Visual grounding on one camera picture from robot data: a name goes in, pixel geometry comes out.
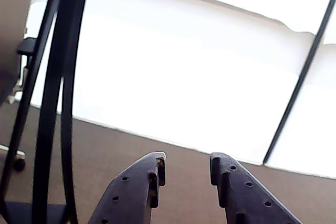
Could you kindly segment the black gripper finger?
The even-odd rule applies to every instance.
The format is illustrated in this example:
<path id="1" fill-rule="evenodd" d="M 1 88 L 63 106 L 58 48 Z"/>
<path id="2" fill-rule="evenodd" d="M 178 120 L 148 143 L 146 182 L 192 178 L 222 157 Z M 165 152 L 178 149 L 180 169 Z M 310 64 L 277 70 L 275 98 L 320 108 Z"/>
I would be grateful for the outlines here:
<path id="1" fill-rule="evenodd" d="M 249 170 L 224 153 L 210 155 L 211 184 L 227 223 L 301 223 Z"/>
<path id="2" fill-rule="evenodd" d="M 89 223 L 150 223 L 165 185 L 165 159 L 164 152 L 150 152 L 115 177 Z"/>

